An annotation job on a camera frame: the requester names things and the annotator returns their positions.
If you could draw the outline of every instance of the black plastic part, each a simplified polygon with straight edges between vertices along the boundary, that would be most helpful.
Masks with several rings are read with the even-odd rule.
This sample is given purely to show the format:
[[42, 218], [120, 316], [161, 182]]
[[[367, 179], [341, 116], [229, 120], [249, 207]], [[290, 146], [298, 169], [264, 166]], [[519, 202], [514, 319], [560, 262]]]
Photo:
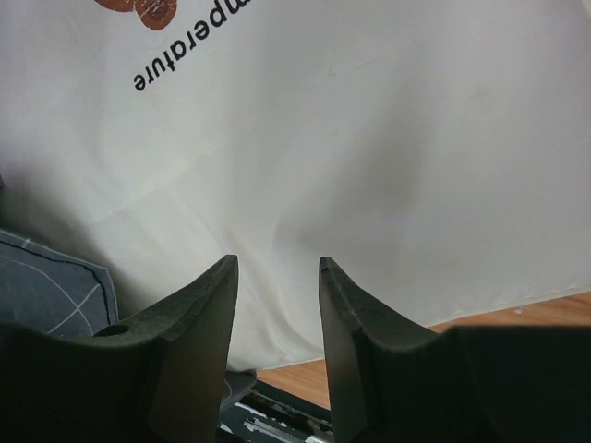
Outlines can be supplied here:
[[320, 261], [336, 443], [591, 441], [591, 328], [438, 335]]
[[236, 442], [333, 442], [329, 411], [261, 381], [220, 421], [220, 436], [228, 438], [225, 429]]
[[0, 324], [3, 440], [213, 442], [237, 284], [226, 256], [92, 338]]
[[245, 440], [218, 428], [215, 435], [215, 443], [245, 443]]

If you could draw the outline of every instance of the white stitching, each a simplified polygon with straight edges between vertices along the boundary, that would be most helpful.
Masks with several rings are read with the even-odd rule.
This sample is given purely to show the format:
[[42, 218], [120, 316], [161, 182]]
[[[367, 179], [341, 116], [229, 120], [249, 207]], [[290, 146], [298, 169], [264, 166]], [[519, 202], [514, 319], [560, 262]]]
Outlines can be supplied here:
[[[10, 257], [0, 256], [0, 258], [4, 258], [6, 260], [12, 261], [13, 263], [17, 263], [17, 264], [19, 264], [21, 266], [24, 266], [26, 268], [30, 268], [30, 269], [36, 270], [43, 277], [45, 277], [47, 280], [49, 280], [51, 283], [53, 283], [55, 285], [55, 287], [57, 289], [59, 289], [67, 297], [67, 299], [72, 303], [72, 305], [74, 305], [75, 307], [78, 307], [78, 305], [76, 305], [76, 302], [74, 300], [72, 300], [72, 297], [70, 297], [69, 294], [66, 291], [64, 291], [64, 288], [62, 288], [59, 284], [57, 284], [54, 280], [52, 280], [52, 278], [49, 275], [47, 275], [45, 272], [43, 272], [42, 270], [37, 269], [34, 266], [28, 265], [27, 263], [23, 263], [22, 261], [18, 261], [18, 260], [15, 260], [13, 258], [10, 258]], [[84, 313], [82, 311], [78, 311], [78, 312], [80, 313], [80, 315], [82, 316], [82, 318], [84, 318], [84, 321], [86, 322], [87, 326], [90, 329], [90, 333], [92, 333], [92, 326], [90, 325], [89, 320], [86, 318], [86, 316], [84, 315]]]
[[52, 332], [54, 332], [56, 329], [58, 329], [60, 326], [62, 326], [64, 323], [66, 323], [68, 320], [70, 320], [74, 314], [76, 314], [77, 312], [80, 312], [80, 314], [82, 314], [82, 312], [80, 311], [80, 308], [82, 307], [82, 305], [84, 305], [86, 303], [86, 301], [90, 298], [91, 295], [94, 294], [94, 291], [97, 290], [97, 288], [99, 288], [101, 285], [97, 284], [96, 286], [94, 286], [89, 293], [86, 294], [86, 297], [84, 297], [84, 300], [82, 300], [82, 302], [76, 306], [76, 309], [74, 309], [69, 316], [67, 316], [66, 318], [64, 318], [62, 321], [60, 321], [57, 325], [55, 325], [53, 328], [51, 328], [50, 330], [47, 331], [48, 334], [51, 334]]
[[[16, 238], [18, 240], [22, 240], [22, 237], [15, 235], [9, 231], [5, 231], [3, 229], [0, 229], [0, 233], [4, 233], [10, 237]], [[40, 247], [41, 249], [45, 249], [46, 251], [49, 251], [53, 254], [57, 254], [58, 256], [68, 258], [68, 259], [72, 260], [72, 263], [75, 265], [79, 265], [81, 263], [83, 265], [88, 265], [90, 267], [104, 270], [104, 272], [107, 274], [106, 280], [109, 281], [109, 289], [111, 290], [111, 294], [113, 295], [113, 300], [114, 300], [114, 305], [115, 305], [115, 319], [117, 319], [117, 320], [119, 319], [119, 303], [117, 301], [117, 293], [115, 292], [115, 285], [113, 283], [113, 279], [111, 278], [111, 273], [109, 272], [109, 269], [107, 267], [102, 266], [102, 265], [98, 265], [96, 263], [92, 263], [90, 261], [85, 260], [84, 258], [70, 256], [69, 254], [66, 254], [65, 252], [56, 251], [55, 249], [52, 249], [49, 246], [42, 245], [41, 243], [33, 242], [30, 239], [28, 240], [28, 242], [31, 243], [32, 245]]]

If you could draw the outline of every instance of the wooden floor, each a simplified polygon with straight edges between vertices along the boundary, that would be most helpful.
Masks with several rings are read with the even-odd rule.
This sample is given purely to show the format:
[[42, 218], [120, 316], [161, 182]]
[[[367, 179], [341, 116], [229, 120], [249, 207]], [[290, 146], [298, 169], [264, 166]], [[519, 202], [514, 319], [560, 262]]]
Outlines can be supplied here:
[[[438, 325], [442, 332], [452, 325], [591, 325], [591, 293], [506, 309], [482, 316], [460, 318]], [[324, 362], [294, 365], [259, 372], [259, 379], [305, 400], [330, 409], [326, 367]]]

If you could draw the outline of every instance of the white cloth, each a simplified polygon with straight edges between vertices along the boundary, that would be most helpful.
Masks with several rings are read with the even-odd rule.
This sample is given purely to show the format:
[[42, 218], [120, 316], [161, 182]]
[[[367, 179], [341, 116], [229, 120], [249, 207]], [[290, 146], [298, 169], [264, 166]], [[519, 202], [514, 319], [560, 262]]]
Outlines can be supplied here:
[[322, 356], [322, 255], [425, 325], [591, 285], [580, 0], [213, 7], [0, 5], [5, 226], [108, 266], [127, 312], [238, 254], [240, 369]]

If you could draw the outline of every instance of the gray pillow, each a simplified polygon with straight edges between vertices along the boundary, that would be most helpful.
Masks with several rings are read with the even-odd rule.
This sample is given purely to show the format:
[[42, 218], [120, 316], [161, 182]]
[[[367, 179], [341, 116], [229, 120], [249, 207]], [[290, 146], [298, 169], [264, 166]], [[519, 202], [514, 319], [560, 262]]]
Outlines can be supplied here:
[[106, 268], [0, 230], [0, 321], [60, 337], [91, 336], [118, 321]]

